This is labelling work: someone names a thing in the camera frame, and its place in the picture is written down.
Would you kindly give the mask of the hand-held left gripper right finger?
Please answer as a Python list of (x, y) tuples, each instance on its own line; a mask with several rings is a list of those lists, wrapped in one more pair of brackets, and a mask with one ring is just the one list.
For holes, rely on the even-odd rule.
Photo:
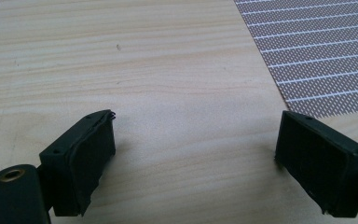
[(319, 120), (284, 111), (275, 160), (332, 217), (358, 214), (358, 143)]

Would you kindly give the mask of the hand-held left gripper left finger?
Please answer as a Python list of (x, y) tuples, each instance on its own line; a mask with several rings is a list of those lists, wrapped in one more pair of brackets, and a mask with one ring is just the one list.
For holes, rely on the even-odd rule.
[(109, 109), (88, 114), (39, 154), (47, 205), (56, 216), (85, 214), (106, 164), (116, 154), (115, 117)]

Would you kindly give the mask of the brown woven striped placemat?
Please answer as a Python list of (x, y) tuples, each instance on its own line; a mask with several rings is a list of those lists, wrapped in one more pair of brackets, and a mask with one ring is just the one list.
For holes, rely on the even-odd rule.
[(291, 111), (358, 112), (358, 0), (234, 0)]

